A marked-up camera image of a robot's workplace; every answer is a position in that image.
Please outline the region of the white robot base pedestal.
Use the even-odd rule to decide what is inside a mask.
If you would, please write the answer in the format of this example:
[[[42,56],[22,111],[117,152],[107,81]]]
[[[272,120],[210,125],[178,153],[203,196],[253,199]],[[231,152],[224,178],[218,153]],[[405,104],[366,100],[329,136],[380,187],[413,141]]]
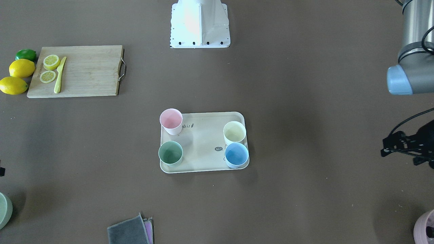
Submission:
[[[228,7],[220,0],[179,0],[172,5],[170,48],[228,48]]]

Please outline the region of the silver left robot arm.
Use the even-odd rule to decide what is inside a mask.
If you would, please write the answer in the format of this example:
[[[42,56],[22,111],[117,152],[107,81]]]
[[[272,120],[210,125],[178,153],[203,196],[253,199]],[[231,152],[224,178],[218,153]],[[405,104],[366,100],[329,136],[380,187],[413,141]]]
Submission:
[[[402,47],[397,56],[397,65],[387,71],[387,86],[393,95],[414,95],[434,91],[433,24],[434,2],[432,0],[403,0],[399,2],[403,14]],[[430,121],[407,136],[398,127],[431,112],[428,109],[417,113],[397,126],[383,139],[381,156],[401,153],[412,156],[415,166],[425,162],[434,167],[434,122]]]

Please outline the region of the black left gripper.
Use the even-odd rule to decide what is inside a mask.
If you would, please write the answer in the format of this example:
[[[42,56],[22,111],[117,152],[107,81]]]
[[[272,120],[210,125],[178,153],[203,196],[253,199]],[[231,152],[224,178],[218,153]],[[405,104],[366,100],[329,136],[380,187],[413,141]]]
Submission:
[[[411,136],[403,131],[397,131],[382,140],[381,156],[386,157],[393,152],[405,151],[413,156],[415,166],[428,162],[433,169],[434,126],[424,125]]]

